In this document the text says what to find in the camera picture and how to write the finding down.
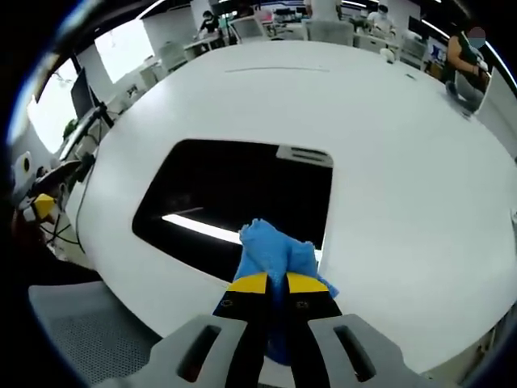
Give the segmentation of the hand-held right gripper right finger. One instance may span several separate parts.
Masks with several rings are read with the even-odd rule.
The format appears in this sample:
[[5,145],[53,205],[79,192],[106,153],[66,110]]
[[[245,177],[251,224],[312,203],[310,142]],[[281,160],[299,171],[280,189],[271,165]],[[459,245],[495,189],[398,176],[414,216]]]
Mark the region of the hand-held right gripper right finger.
[[355,314],[342,314],[321,281],[289,272],[286,341],[296,387],[427,387],[401,349]]

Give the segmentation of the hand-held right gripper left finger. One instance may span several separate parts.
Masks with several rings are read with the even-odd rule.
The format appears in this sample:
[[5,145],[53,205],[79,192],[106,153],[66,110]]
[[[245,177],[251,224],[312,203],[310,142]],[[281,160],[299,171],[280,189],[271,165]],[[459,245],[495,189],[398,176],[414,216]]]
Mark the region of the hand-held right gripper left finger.
[[229,285],[212,314],[199,315],[156,343],[149,361],[99,387],[256,387],[267,346],[265,272]]

